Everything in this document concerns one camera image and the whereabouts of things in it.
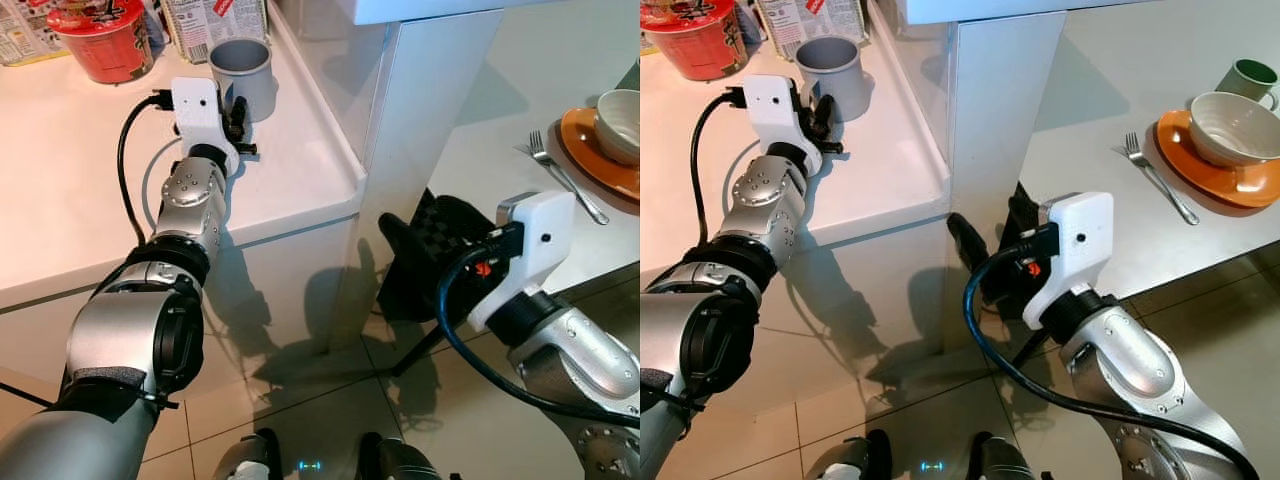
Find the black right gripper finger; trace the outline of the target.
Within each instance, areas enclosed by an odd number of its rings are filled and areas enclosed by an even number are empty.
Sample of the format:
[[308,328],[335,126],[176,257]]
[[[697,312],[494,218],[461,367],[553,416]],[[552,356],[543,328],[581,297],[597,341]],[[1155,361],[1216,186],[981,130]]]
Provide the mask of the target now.
[[957,256],[969,273],[974,273],[989,259],[986,241],[964,215],[960,212],[947,215],[947,229],[954,239]]
[[392,271],[402,276],[421,276],[426,261],[425,250],[415,230],[401,218],[384,212],[379,218],[379,229],[393,252]]
[[1041,206],[1030,198],[1021,182],[1007,200],[1005,220],[1005,239],[1019,241],[1027,230],[1034,230],[1041,224]]
[[445,237],[484,237],[495,224],[470,202],[425,189],[419,201],[419,233]]

